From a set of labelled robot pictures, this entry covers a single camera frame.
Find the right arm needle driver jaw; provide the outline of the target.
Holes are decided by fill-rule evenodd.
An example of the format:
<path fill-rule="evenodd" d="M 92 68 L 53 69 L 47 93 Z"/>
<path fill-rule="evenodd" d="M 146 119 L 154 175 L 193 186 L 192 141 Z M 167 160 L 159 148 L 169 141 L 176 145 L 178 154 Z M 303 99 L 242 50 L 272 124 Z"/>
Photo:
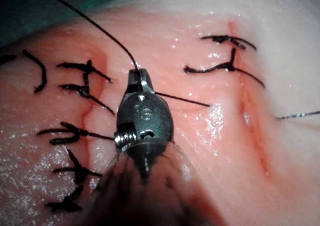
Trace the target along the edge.
<path fill-rule="evenodd" d="M 141 90 L 140 73 L 136 69 L 132 69 L 128 73 L 128 84 L 126 93 L 136 93 Z"/>
<path fill-rule="evenodd" d="M 148 73 L 148 71 L 144 68 L 139 69 L 139 75 L 140 75 L 140 84 L 141 84 L 141 90 L 142 92 L 148 92 L 148 93 L 155 93 L 151 77 Z"/>

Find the right arm needle driver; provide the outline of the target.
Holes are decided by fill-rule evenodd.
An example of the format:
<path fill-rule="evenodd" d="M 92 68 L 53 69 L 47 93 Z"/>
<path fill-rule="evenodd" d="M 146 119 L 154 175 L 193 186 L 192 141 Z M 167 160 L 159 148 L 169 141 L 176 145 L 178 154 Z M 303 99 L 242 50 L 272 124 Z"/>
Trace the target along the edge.
<path fill-rule="evenodd" d="M 173 139 L 174 123 L 168 104 L 150 92 L 126 93 L 117 112 L 115 146 L 124 146 L 142 139 Z"/>

